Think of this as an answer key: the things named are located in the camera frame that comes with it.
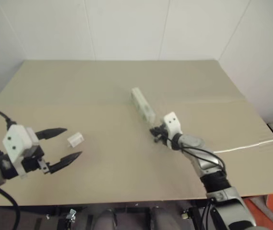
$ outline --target white small block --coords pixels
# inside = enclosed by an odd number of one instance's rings
[[[83,136],[82,136],[81,133],[77,132],[76,134],[74,134],[71,137],[69,137],[67,140],[68,140],[70,146],[74,148],[78,144],[80,144],[81,142],[83,142],[84,138],[83,138]]]

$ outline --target floor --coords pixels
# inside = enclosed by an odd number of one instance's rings
[[[146,218],[146,210],[152,207],[163,207],[175,218],[181,229],[193,230],[191,219],[182,219],[181,213],[184,209],[191,207],[188,201],[157,201],[157,202],[140,202],[140,203],[112,203],[112,204],[90,204],[79,205],[76,222],[72,230],[91,230],[92,223],[95,222],[97,216],[104,210],[111,208],[117,213],[118,230],[146,230],[148,229],[148,219]],[[57,210],[34,210],[34,212],[22,211],[19,230],[56,230],[58,220],[66,217],[67,210],[62,211],[62,207]],[[0,207],[0,230],[10,229],[14,222],[14,211]]]

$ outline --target cardboard sheet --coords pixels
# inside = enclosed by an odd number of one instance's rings
[[[153,142],[130,101],[133,87],[157,117],[174,111],[182,131],[211,150],[273,138],[217,61],[26,61],[0,94],[0,110],[34,131],[68,129],[41,141],[46,161],[83,154],[55,174],[37,170],[2,188],[19,205],[204,198],[189,160]],[[0,117],[1,150],[5,132]],[[68,148],[76,132],[85,141]],[[273,193],[273,143],[219,156],[242,196]],[[9,203],[0,196],[0,205]]]

